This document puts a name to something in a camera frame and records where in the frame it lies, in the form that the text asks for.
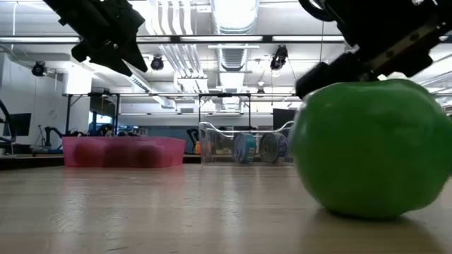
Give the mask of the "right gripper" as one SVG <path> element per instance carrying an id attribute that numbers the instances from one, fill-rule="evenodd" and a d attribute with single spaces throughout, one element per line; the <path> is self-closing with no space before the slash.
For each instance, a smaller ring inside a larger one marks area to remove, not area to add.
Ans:
<path id="1" fill-rule="evenodd" d="M 432 64 L 430 50 L 452 31 L 452 0 L 324 0 L 324 8 L 347 43 L 359 49 L 320 62 L 299 78 L 300 99 L 335 83 L 374 80 L 372 71 L 413 77 Z"/>

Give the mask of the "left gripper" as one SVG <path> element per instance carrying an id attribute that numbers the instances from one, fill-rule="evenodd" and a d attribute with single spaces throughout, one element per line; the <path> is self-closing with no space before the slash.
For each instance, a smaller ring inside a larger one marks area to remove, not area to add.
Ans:
<path id="1" fill-rule="evenodd" d="M 145 19 L 127 0 L 44 0 L 59 17 L 59 23 L 70 26 L 85 41 L 71 50 L 78 62 L 89 58 L 90 63 L 107 67 L 123 75 L 132 75 L 131 64 L 140 71 L 147 71 L 136 35 Z M 119 44 L 121 57 L 114 47 L 89 44 L 113 42 Z"/>

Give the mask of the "green toy apple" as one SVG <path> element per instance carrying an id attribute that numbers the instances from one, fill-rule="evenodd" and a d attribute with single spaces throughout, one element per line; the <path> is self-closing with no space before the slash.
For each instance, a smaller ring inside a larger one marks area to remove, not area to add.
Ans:
<path id="1" fill-rule="evenodd" d="M 304 98 L 292 151 L 326 209 L 396 217 L 433 203 L 452 175 L 452 119 L 410 80 L 336 83 Z"/>

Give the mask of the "purple toy grapes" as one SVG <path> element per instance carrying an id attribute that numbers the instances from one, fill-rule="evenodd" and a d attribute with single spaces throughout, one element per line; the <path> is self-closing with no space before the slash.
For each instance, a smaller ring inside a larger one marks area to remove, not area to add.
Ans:
<path id="1" fill-rule="evenodd" d="M 107 145 L 103 150 L 103 167 L 127 167 L 129 151 L 123 145 Z"/>

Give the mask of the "blue label tin can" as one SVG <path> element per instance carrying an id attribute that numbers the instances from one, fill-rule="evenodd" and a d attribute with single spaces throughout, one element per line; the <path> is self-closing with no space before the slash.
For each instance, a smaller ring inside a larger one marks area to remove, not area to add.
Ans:
<path id="1" fill-rule="evenodd" d="M 256 154 L 256 140 L 250 133 L 235 133 L 233 137 L 232 158 L 236 163 L 249 164 Z"/>
<path id="2" fill-rule="evenodd" d="M 265 133 L 259 145 L 260 158 L 265 163 L 281 163 L 287 154 L 287 138 L 281 133 Z"/>

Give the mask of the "pink plastic tray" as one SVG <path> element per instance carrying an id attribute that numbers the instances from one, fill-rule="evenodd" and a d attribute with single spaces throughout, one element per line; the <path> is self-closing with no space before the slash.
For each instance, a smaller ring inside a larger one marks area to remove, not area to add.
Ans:
<path id="1" fill-rule="evenodd" d="M 182 157 L 186 147 L 186 141 L 176 138 L 153 136 L 153 137 L 65 137 L 63 138 L 64 163 L 67 166 L 77 166 L 73 157 L 75 147 L 79 143 L 95 143 L 99 146 L 102 153 L 101 161 L 103 161 L 103 150 L 107 145 L 123 145 L 129 151 L 129 164 L 135 161 L 136 151 L 144 145 L 157 145 L 163 149 L 163 160 L 171 160 L 174 164 L 176 161 L 181 164 Z"/>

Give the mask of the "black overhead light bar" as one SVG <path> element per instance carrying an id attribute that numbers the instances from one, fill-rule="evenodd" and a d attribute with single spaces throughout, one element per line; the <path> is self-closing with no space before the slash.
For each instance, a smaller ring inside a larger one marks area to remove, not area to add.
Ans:
<path id="1" fill-rule="evenodd" d="M 0 36 L 0 44 L 76 44 L 79 37 Z M 138 44 L 273 44 L 343 43 L 340 35 L 153 35 L 137 36 Z"/>

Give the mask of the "black computer monitor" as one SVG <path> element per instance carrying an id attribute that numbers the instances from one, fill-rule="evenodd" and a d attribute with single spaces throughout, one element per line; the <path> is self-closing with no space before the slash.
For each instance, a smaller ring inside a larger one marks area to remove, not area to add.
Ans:
<path id="1" fill-rule="evenodd" d="M 11 121 L 7 121 L 4 125 L 3 135 L 10 136 L 9 125 L 12 125 L 17 136 L 28 136 L 31 116 L 31 113 L 11 114 Z"/>
<path id="2" fill-rule="evenodd" d="M 273 109 L 273 129 L 279 129 L 287 122 L 293 121 L 296 113 L 293 109 Z"/>

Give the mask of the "clear plastic bin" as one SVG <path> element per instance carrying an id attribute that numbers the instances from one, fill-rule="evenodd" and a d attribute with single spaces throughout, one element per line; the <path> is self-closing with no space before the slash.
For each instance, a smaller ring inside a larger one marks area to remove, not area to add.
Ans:
<path id="1" fill-rule="evenodd" d="M 260 140 L 265 133 L 281 133 L 287 138 L 287 154 L 281 163 L 292 163 L 293 158 L 290 155 L 289 134 L 294 122 L 289 121 L 283 127 L 276 130 L 260 130 L 254 126 L 240 126 L 238 129 L 227 129 L 225 127 L 216 127 L 209 122 L 201 122 L 198 125 L 199 142 L 201 146 L 201 162 L 208 164 L 240 164 L 232 158 L 233 137 L 235 133 L 250 133 L 256 140 L 256 154 L 254 160 L 249 164 L 269 164 L 260 158 Z"/>

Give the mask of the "black metal stand frame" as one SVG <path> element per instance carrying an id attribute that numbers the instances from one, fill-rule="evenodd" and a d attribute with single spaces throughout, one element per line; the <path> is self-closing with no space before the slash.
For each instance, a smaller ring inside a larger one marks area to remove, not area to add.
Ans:
<path id="1" fill-rule="evenodd" d="M 89 92 L 85 94 L 64 94 L 65 97 L 67 97 L 67 106 L 66 106 L 66 123 L 65 123 L 65 131 L 64 134 L 70 133 L 70 122 L 71 122 L 71 107 L 74 106 L 81 98 L 84 97 L 94 97 L 94 98 L 100 98 L 102 103 L 101 107 L 103 107 L 104 100 L 109 99 L 111 97 L 116 98 L 116 100 L 113 100 L 112 103 L 114 104 L 114 114 L 113 114 L 113 123 L 114 123 L 114 134 L 117 133 L 118 128 L 118 122 L 119 122 L 119 107 L 121 103 L 121 95 L 119 93 L 114 92 Z"/>

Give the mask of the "silver ceiling duct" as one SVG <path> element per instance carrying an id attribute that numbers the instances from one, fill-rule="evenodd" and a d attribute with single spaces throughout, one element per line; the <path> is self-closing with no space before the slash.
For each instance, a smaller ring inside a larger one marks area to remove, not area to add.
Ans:
<path id="1" fill-rule="evenodd" d="M 210 0 L 217 35 L 251 35 L 258 18 L 259 0 Z M 245 44 L 221 44 L 217 50 L 219 82 L 224 92 L 239 93 L 249 56 Z"/>

